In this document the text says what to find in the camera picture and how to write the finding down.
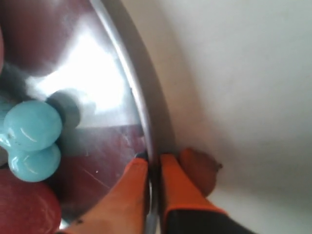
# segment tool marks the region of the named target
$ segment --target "turquoise bead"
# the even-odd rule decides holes
[[[4,119],[4,132],[12,148],[37,151],[51,146],[62,131],[58,112],[41,101],[25,101]]]
[[[47,179],[57,170],[60,163],[60,151],[56,144],[35,152],[11,149],[8,153],[10,170],[17,178],[26,182]]]

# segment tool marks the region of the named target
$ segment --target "white surface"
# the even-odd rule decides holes
[[[312,1],[123,0],[180,148],[224,164],[212,200],[262,234],[312,230]]]

